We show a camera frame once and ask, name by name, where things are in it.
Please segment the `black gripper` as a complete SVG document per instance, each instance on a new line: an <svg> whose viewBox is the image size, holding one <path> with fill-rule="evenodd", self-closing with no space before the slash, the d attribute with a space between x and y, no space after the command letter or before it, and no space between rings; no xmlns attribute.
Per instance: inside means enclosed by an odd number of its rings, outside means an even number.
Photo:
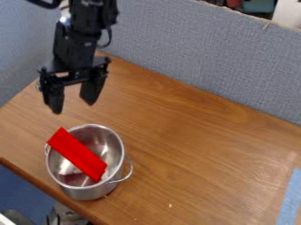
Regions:
<svg viewBox="0 0 301 225"><path fill-rule="evenodd" d="M54 35L54 58L40 68L39 89L52 113L63 111L64 87L80 83L80 98L94 105L107 78L110 58L95 56L102 32L80 33L59 20Z"/></svg>

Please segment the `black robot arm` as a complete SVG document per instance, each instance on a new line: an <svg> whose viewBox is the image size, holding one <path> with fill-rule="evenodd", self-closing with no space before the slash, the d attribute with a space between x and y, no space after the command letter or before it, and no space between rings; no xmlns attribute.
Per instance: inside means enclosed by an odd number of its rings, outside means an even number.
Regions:
<svg viewBox="0 0 301 225"><path fill-rule="evenodd" d="M110 57L96 48L111 44L119 15L116 0L68 0L71 17L60 17L54 34L54 58L37 70L39 90L54 113L63 111L64 87L80 84L80 98L92 105L102 93Z"/></svg>

